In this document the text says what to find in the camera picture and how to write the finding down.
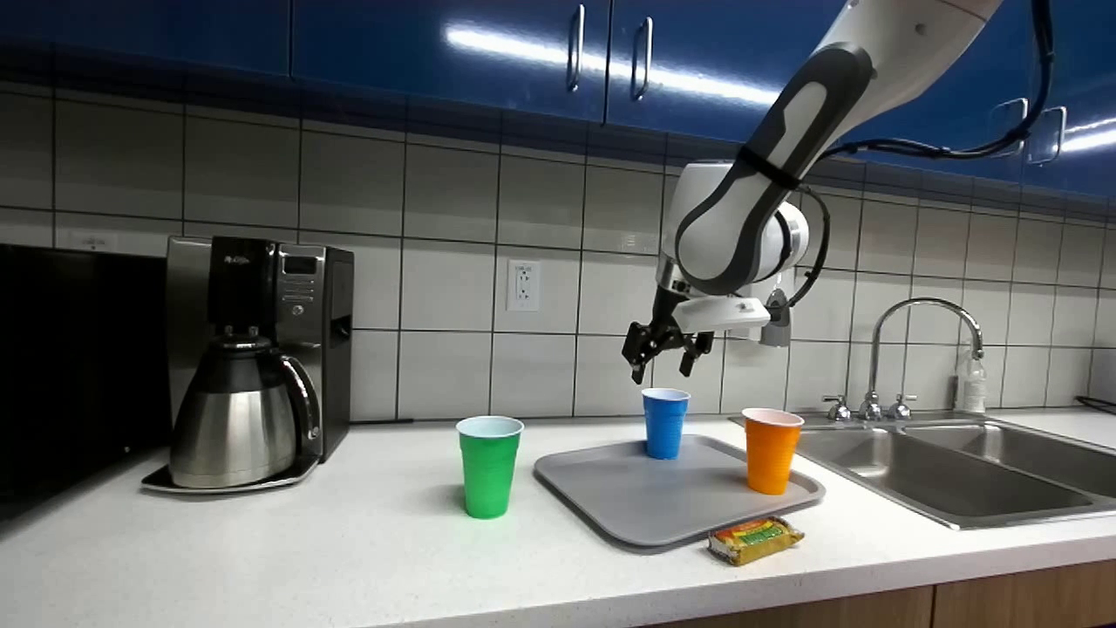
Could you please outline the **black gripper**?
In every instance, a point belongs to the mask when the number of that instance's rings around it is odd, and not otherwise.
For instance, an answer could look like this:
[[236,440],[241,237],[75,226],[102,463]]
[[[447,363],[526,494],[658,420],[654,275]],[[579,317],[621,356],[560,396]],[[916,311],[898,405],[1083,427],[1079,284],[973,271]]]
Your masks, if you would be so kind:
[[654,321],[640,324],[633,321],[624,333],[621,356],[629,363],[629,375],[634,383],[644,382],[650,354],[662,348],[685,348],[682,375],[690,378],[696,363],[713,354],[715,335],[713,333],[685,333],[672,317],[672,311],[685,304],[685,294],[672,294],[665,285],[655,291],[654,302]]

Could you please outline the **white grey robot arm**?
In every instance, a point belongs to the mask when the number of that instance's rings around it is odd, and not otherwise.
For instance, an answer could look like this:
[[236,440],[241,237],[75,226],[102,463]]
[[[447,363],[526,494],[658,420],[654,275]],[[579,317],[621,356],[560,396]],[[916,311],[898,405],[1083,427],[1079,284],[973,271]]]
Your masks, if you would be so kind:
[[844,0],[732,161],[696,161],[676,177],[654,321],[629,324],[633,382],[682,348],[682,375],[718,333],[765,328],[755,285],[794,267],[808,240],[790,196],[851,131],[922,98],[989,28],[1000,0]]

